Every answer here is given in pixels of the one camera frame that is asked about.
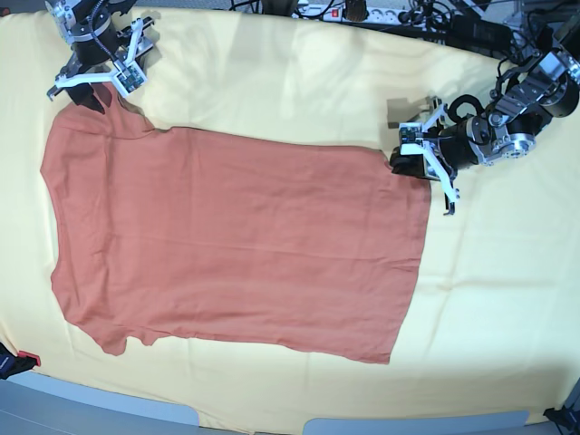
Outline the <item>white power strip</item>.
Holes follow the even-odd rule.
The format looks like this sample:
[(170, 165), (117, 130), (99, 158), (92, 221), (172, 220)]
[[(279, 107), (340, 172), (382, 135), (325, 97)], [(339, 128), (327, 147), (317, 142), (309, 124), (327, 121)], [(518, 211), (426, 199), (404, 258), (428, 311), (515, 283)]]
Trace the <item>white power strip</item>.
[(338, 24), (377, 24), (386, 26), (402, 25), (401, 18), (407, 18), (407, 24), (410, 18), (418, 18), (418, 13), (410, 13), (409, 9), (397, 9), (390, 7), (372, 6), (368, 1), (367, 18), (360, 23), (354, 23), (344, 18), (345, 1), (329, 1), (327, 4), (318, 1), (299, 1), (298, 6), (292, 13), (293, 18), (305, 20), (323, 21), (327, 23)]

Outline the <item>red black clamp left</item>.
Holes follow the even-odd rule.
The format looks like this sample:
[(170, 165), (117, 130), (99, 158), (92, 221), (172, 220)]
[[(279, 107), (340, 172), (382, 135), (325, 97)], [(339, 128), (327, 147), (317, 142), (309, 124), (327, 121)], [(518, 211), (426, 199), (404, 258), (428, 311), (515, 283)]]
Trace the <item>red black clamp left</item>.
[(41, 359), (37, 355), (24, 351), (13, 354), (0, 343), (0, 378), (2, 380), (40, 366)]

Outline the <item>salmon red T-shirt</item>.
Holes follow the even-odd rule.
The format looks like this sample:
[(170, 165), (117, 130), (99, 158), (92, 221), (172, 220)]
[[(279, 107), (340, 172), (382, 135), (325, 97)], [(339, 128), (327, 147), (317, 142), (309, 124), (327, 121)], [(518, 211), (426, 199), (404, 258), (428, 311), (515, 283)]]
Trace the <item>salmon red T-shirt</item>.
[(114, 96), (55, 116), (41, 174), (53, 293), (106, 353), (175, 336), (389, 361), (430, 186), (379, 151), (159, 130)]

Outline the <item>pale yellow table cloth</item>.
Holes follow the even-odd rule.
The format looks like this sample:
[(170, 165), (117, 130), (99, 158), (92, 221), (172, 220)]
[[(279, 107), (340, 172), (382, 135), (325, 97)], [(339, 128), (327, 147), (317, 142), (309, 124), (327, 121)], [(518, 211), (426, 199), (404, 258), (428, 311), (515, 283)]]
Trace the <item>pale yellow table cloth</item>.
[[(148, 82), (130, 101), (159, 128), (386, 148), (388, 126), (437, 95), (485, 97), (494, 60), (340, 24), (213, 10), (154, 11)], [(579, 377), (579, 118), (553, 121), (522, 159), (433, 187), (420, 273), (386, 365), (277, 345), (165, 338), (104, 353), (50, 285), (54, 214), (40, 174), (47, 98), (69, 58), (50, 15), (1, 21), (1, 340), (42, 378), (188, 405), (202, 425), (300, 433), (323, 419), (527, 411), (540, 421)]]

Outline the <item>black power adapter box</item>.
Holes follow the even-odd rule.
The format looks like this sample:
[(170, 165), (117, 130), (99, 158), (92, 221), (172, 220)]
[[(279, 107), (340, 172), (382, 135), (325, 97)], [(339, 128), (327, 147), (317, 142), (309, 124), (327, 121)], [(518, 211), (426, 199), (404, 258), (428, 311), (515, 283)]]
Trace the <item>black power adapter box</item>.
[(445, 35), (445, 44), (464, 50), (506, 51), (511, 44), (512, 32), (503, 24), (455, 15)]

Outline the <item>black clamp right corner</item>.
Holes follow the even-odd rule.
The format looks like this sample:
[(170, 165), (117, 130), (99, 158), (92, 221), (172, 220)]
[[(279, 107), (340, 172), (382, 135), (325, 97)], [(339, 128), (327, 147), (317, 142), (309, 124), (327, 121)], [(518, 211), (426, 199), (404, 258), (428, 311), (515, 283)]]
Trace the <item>black clamp right corner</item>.
[(559, 410), (551, 408), (544, 411), (544, 416), (556, 425), (560, 435), (580, 435), (578, 410), (565, 406)]

